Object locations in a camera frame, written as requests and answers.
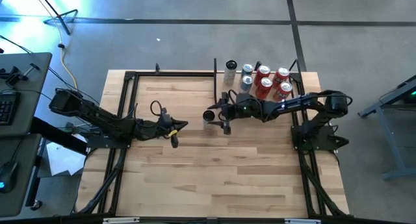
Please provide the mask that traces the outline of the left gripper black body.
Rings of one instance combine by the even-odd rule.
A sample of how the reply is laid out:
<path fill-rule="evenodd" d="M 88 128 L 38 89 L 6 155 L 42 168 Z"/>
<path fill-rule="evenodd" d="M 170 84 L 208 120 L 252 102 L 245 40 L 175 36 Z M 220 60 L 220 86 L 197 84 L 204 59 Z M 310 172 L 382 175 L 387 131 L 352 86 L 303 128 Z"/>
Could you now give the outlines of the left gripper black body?
<path fill-rule="evenodd" d="M 174 149 L 178 148 L 179 140 L 177 138 L 178 129 L 176 127 L 177 120 L 172 118 L 167 113 L 165 108 L 161 108 L 161 115 L 159 117 L 159 126 L 163 131 L 163 137 L 169 138 Z"/>

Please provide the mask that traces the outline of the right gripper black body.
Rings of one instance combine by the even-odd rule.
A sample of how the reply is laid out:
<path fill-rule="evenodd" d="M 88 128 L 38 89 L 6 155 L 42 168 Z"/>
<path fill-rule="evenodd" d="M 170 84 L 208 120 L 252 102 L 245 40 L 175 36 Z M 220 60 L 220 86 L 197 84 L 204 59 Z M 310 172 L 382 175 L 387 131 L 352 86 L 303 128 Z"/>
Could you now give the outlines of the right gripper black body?
<path fill-rule="evenodd" d="M 255 118 L 262 119 L 262 103 L 248 93 L 239 93 L 234 102 L 227 92 L 222 92 L 219 99 L 219 119 L 225 135 L 231 134 L 230 121 L 234 119 Z"/>

